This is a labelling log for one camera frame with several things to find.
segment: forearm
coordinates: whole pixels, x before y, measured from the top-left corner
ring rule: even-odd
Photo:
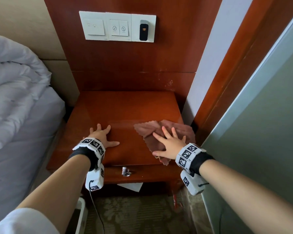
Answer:
[[[215,160],[199,171],[253,232],[293,233],[293,206],[281,197]]]
[[[37,187],[17,208],[32,208],[43,213],[65,233],[90,168],[84,155],[70,158]]]

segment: wooden door frame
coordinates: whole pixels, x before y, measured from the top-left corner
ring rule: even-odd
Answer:
[[[293,0],[253,0],[195,115],[201,145],[293,18]]]

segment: hand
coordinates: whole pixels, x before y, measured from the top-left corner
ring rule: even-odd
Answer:
[[[106,139],[106,135],[110,132],[110,129],[111,129],[111,126],[108,125],[105,130],[102,130],[101,125],[98,124],[96,131],[93,131],[92,127],[90,128],[90,134],[88,135],[88,137],[96,138],[96,139],[100,140],[102,142],[103,146],[105,147],[105,149],[108,147],[115,147],[115,146],[119,145],[119,142],[107,141],[107,139]]]
[[[165,126],[162,126],[162,130],[167,139],[159,136],[153,132],[153,136],[161,143],[165,145],[166,151],[154,151],[152,154],[157,157],[167,157],[170,159],[176,159],[179,151],[186,146],[186,136],[182,140],[178,139],[175,128],[172,128],[172,136],[166,130]]]

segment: black wrist strap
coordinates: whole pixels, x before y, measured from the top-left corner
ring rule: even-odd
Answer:
[[[200,166],[206,161],[214,159],[213,156],[209,155],[206,152],[200,152],[198,155],[195,156],[191,165],[190,165],[190,172],[200,175]]]
[[[89,158],[90,163],[91,163],[89,171],[92,171],[94,169],[98,169],[98,160],[99,159],[97,158],[94,151],[92,151],[91,149],[88,149],[87,147],[79,147],[78,149],[73,150],[73,152],[70,154],[68,159],[70,159],[71,157],[74,157],[75,155],[78,155],[78,154],[85,155]]]

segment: white sleeve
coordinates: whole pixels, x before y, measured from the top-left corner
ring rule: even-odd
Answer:
[[[10,212],[0,222],[0,234],[59,234],[55,226],[41,212],[19,208]]]

